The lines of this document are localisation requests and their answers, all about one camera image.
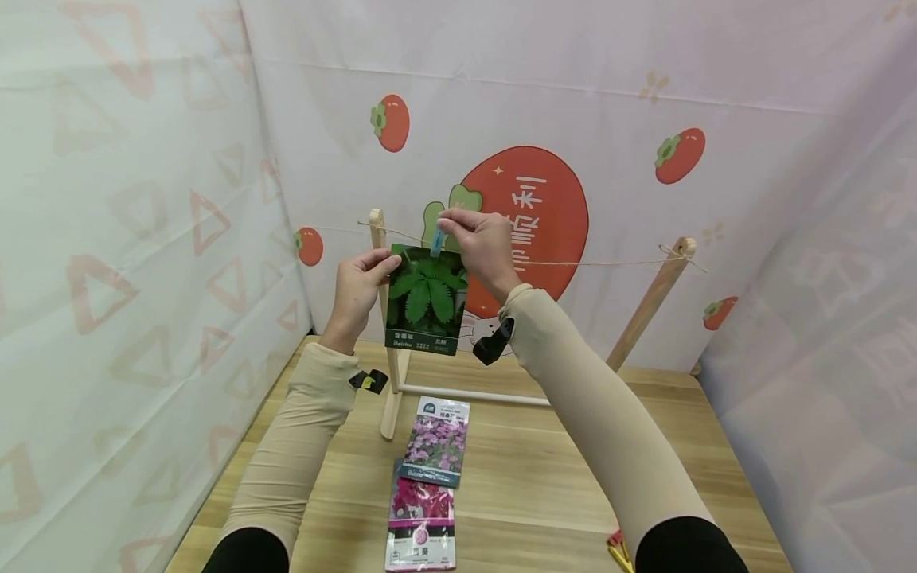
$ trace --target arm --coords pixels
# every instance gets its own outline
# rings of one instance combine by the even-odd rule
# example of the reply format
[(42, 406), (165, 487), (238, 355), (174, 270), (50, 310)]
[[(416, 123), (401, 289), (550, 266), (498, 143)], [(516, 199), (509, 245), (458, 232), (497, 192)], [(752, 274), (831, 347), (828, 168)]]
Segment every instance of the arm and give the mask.
[(639, 573), (698, 566), (745, 572), (659, 427), (623, 380), (596, 356), (545, 291), (522, 284), (512, 224), (497, 214), (448, 209), (436, 224), (462, 260), (515, 320), (519, 363), (554, 407), (614, 507)]
[(515, 287), (505, 316), (515, 320), (519, 364), (545, 392), (630, 545), (639, 547), (651, 528), (673, 517), (713, 521), (646, 408), (545, 291)]
[(352, 356), (379, 284), (401, 263), (378, 248), (337, 267), (335, 305), (305, 347), (277, 416), (258, 445), (204, 573), (286, 573), (328, 444), (353, 410)]

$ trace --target blue clothespin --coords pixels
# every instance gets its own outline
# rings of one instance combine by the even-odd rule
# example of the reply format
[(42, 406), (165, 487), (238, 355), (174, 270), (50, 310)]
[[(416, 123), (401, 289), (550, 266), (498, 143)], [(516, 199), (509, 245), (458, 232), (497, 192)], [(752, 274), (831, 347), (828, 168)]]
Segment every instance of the blue clothespin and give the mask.
[(443, 249), (443, 243), (446, 242), (446, 234), (439, 230), (439, 227), (433, 231), (433, 244), (430, 245), (430, 257), (439, 258), (439, 251)]

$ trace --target triangle pattern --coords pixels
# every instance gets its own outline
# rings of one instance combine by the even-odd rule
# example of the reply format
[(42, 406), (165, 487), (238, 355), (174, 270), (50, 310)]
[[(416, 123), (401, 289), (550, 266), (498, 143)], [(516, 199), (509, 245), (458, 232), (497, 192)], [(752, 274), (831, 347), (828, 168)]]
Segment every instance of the triangle pattern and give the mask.
[(261, 263), (261, 298), (268, 295), (275, 286), (281, 283), (283, 273), (269, 261)]
[(241, 143), (233, 143), (213, 152), (216, 167), (218, 167), (230, 184), (242, 184), (242, 166), (245, 164), (245, 147)]
[(281, 196), (281, 181), (277, 168), (267, 158), (261, 160), (261, 202), (270, 204)]
[[(203, 223), (203, 220), (201, 219), (202, 208), (209, 211), (210, 215), (216, 217), (216, 220), (219, 221), (223, 226), (222, 229), (214, 231), (206, 238), (201, 238), (201, 224)], [(191, 190), (191, 217), (194, 221), (194, 229), (192, 231), (192, 235), (194, 240), (194, 255), (196, 257), (200, 257), (202, 254), (204, 254), (204, 251), (206, 251), (207, 248), (210, 247), (214, 241), (220, 237), (220, 235), (223, 235), (226, 233), (226, 231), (229, 230), (230, 227), (232, 227), (232, 223), (229, 222), (229, 219), (226, 217), (226, 215), (223, 215), (223, 212), (220, 211), (219, 208), (213, 204), (213, 202), (195, 190)]]
[[(217, 347), (211, 346), (212, 338), (219, 338), (222, 344)], [(205, 326), (201, 334), (201, 373), (206, 374), (226, 354), (234, 342), (236, 338), (228, 332), (213, 326)]]
[(238, 439), (238, 432), (232, 426), (221, 424), (210, 428), (210, 439), (207, 445), (207, 454), (210, 457), (210, 469), (218, 471), (220, 469), (220, 444), (229, 442), (235, 444)]
[(299, 328), (299, 313), (296, 312), (298, 309), (299, 301), (293, 299), (287, 304), (287, 307), (283, 309), (281, 315), (277, 317), (277, 324), (282, 326), (284, 330), (296, 332), (296, 329)]
[(178, 459), (175, 456), (166, 459), (140, 488), (140, 493), (134, 498), (134, 507), (174, 501), (180, 493), (178, 486), (181, 476), (182, 468)]
[[(206, 79), (211, 85), (209, 94), (199, 94), (194, 88), (195, 79)], [(212, 112), (223, 109), (232, 102), (216, 79), (204, 56), (182, 49), (182, 97), (184, 104), (195, 112)]]
[(143, 430), (136, 432), (124, 425), (99, 430), (93, 435), (95, 455), (103, 462), (102, 475), (114, 478), (146, 443)]
[(16, 500), (16, 507), (0, 510), (0, 525), (18, 523), (38, 515), (44, 496), (35, 480), (35, 471), (25, 443), (13, 446), (0, 457), (0, 470), (5, 468), (9, 468), (13, 476), (11, 497)]
[[(136, 371), (135, 365), (138, 361), (146, 356), (148, 352), (157, 348), (160, 355), (161, 372), (159, 374), (150, 374), (149, 372)], [(115, 361), (108, 367), (108, 373), (115, 380), (122, 382), (135, 382), (151, 388), (166, 388), (169, 386), (171, 384), (169, 327), (166, 325), (153, 326), (147, 334), (138, 338), (137, 342), (117, 355)]]
[(251, 361), (246, 358), (223, 385), (223, 391), (244, 402), (254, 397), (257, 387), (255, 371), (251, 367)]
[[(90, 305), (89, 291), (86, 288), (86, 278), (92, 277), (103, 282), (114, 291), (121, 293), (121, 300), (112, 304), (102, 316), (93, 316)], [(73, 255), (70, 265), (67, 266), (67, 282), (70, 284), (70, 306), (73, 310), (73, 320), (76, 330), (81, 335), (89, 334), (99, 325), (121, 310), (126, 304), (133, 301), (139, 291), (127, 279), (101, 260), (92, 255)]]
[[(149, 204), (149, 222), (144, 224), (130, 212), (138, 202)], [(166, 196), (155, 181), (139, 182), (108, 198), (108, 209), (128, 231), (141, 241), (159, 242), (166, 226)]]
[[(93, 130), (71, 129), (70, 118), (72, 105), (80, 105), (83, 111), (90, 111), (96, 120), (97, 128)], [(51, 104), (51, 119), (54, 131), (51, 135), (51, 146), (54, 153), (67, 157), (77, 151), (88, 151), (113, 143), (127, 137), (128, 132), (102, 106), (89, 98), (70, 80), (58, 76), (54, 86), (54, 97)]]
[(140, 573), (141, 571), (146, 571), (151, 563), (144, 563), (141, 566), (138, 563), (137, 553), (142, 549), (150, 547), (159, 547), (161, 551), (168, 542), (168, 537), (148, 537), (122, 545), (121, 550), (118, 552), (118, 565), (121, 566), (121, 573)]
[[(242, 18), (242, 10), (201, 10), (197, 13), (197, 19), (204, 24), (210, 35), (216, 40), (223, 55), (229, 58), (232, 65), (242, 75), (245, 83), (251, 81), (251, 48), (249, 47), (249, 35), (245, 29), (245, 20)], [(242, 33), (242, 46), (240, 50), (233, 50), (226, 38), (220, 34), (217, 22), (232, 27), (238, 27)]]
[(268, 238), (273, 241), (275, 245), (282, 248), (284, 253), (293, 254), (293, 248), (296, 243), (293, 238), (293, 232), (290, 231), (286, 223), (280, 223), (274, 227), (274, 230), (271, 231)]
[[(235, 294), (217, 284), (230, 267), (236, 272)], [(239, 314), (244, 313), (246, 308), (245, 275), (242, 274), (241, 255), (236, 255), (222, 269), (218, 270), (214, 276), (207, 279), (205, 288), (207, 292), (213, 294), (214, 298), (230, 310), (236, 311)]]
[[(137, 6), (127, 2), (117, 4), (99, 4), (97, 2), (63, 2), (58, 9), (73, 20), (76, 33), (105, 62), (108, 70), (134, 97), (148, 102), (153, 95), (153, 67), (149, 61), (149, 43), (147, 27), (143, 13)], [(131, 43), (137, 56), (138, 65), (134, 71), (122, 60), (101, 34), (93, 30), (86, 22), (86, 17), (106, 17), (120, 15), (127, 18), (130, 28)]]

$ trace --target purple flower seed packet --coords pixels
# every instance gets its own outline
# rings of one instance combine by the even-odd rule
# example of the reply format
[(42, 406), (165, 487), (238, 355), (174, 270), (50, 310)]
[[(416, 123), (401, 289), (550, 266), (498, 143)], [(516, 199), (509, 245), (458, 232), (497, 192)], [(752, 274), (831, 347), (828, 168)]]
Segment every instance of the purple flower seed packet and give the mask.
[(402, 478), (457, 488), (471, 404), (424, 396), (407, 443)]

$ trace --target wooden tabletop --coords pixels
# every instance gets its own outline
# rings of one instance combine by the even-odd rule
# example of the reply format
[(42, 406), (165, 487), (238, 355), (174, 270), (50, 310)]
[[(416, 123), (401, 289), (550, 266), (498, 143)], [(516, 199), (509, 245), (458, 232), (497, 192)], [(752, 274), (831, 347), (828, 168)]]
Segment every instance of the wooden tabletop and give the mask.
[[(314, 341), (308, 337), (304, 344)], [(265, 401), (167, 569), (200, 573), (242, 472), (286, 393), (297, 351)], [(386, 369), (381, 345), (357, 346), (365, 370)], [(752, 572), (790, 567), (697, 381), (660, 370), (621, 371), (679, 454), (695, 486)], [(414, 352), (408, 382), (543, 397), (512, 357), (484, 368), (470, 354)], [(384, 398), (358, 394), (331, 443), (305, 512), (291, 571), (382, 571), (392, 462), (403, 455), (418, 398), (405, 396), (392, 442), (379, 434)], [(458, 571), (613, 571), (605, 538), (612, 508), (554, 412), (475, 402), (456, 492)]]

